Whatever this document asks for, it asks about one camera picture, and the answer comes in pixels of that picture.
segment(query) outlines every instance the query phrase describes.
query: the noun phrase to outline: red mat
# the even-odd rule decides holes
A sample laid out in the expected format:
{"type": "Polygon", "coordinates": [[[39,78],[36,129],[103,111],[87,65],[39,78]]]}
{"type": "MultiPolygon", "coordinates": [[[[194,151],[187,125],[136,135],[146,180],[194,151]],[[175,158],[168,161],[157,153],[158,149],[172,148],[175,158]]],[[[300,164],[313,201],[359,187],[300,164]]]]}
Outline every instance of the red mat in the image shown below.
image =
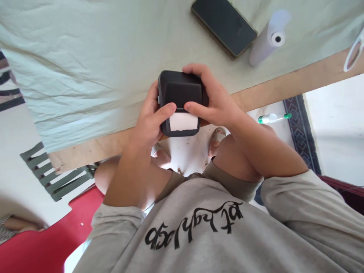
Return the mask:
{"type": "Polygon", "coordinates": [[[0,272],[63,272],[67,257],[90,234],[103,198],[93,187],[72,200],[72,211],[45,231],[26,231],[0,245],[0,272]]]}

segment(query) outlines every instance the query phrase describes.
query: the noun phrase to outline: paper roll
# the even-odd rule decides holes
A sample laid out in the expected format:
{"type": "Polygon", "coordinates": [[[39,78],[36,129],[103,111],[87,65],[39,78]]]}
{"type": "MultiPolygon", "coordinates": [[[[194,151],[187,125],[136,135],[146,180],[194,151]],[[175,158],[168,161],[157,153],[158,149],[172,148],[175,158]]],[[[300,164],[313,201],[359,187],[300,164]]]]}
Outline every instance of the paper roll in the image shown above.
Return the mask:
{"type": "Polygon", "coordinates": [[[169,118],[171,131],[196,130],[198,118],[190,113],[174,113],[169,118]]]}
{"type": "Polygon", "coordinates": [[[265,25],[261,34],[253,44],[249,56],[249,63],[251,66],[258,66],[269,55],[271,55],[276,48],[281,47],[286,40],[284,28],[291,20],[291,14],[280,9],[273,13],[269,22],[265,25]]]}

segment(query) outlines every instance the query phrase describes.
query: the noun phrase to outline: smartphone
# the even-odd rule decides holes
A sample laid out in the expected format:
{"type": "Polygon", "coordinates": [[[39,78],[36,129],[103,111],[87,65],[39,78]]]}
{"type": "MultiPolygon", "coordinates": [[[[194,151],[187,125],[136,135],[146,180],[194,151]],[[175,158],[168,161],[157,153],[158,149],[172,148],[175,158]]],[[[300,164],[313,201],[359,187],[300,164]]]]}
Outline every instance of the smartphone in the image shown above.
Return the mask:
{"type": "Polygon", "coordinates": [[[228,0],[195,0],[191,12],[232,58],[243,53],[258,36],[228,0]]]}

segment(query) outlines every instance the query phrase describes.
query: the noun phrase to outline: hand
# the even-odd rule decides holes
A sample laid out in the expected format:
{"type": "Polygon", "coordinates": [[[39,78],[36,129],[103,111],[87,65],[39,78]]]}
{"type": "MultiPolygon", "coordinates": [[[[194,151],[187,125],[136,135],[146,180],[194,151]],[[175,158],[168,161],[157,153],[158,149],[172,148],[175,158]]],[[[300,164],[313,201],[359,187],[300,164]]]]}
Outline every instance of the hand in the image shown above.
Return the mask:
{"type": "Polygon", "coordinates": [[[162,136],[160,125],[176,111],[177,106],[172,102],[158,109],[157,96],[158,81],[156,80],[148,91],[138,121],[130,136],[129,141],[133,144],[150,148],[155,145],[162,136]]]}
{"type": "Polygon", "coordinates": [[[210,69],[204,64],[189,64],[182,68],[182,71],[201,76],[210,101],[208,107],[196,102],[186,102],[184,108],[215,126],[225,126],[229,129],[239,118],[242,110],[233,101],[224,86],[214,78],[210,69]]]}

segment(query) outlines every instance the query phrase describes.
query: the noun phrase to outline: patterned rug border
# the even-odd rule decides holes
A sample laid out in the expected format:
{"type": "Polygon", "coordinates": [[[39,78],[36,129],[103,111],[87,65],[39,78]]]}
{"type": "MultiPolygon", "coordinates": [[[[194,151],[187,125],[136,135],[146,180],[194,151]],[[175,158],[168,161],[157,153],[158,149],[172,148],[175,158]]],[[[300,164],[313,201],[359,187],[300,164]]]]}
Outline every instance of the patterned rug border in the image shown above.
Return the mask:
{"type": "Polygon", "coordinates": [[[288,120],[288,123],[296,152],[298,152],[315,174],[321,174],[303,95],[286,99],[283,101],[283,104],[286,112],[292,114],[292,118],[288,120]]]}

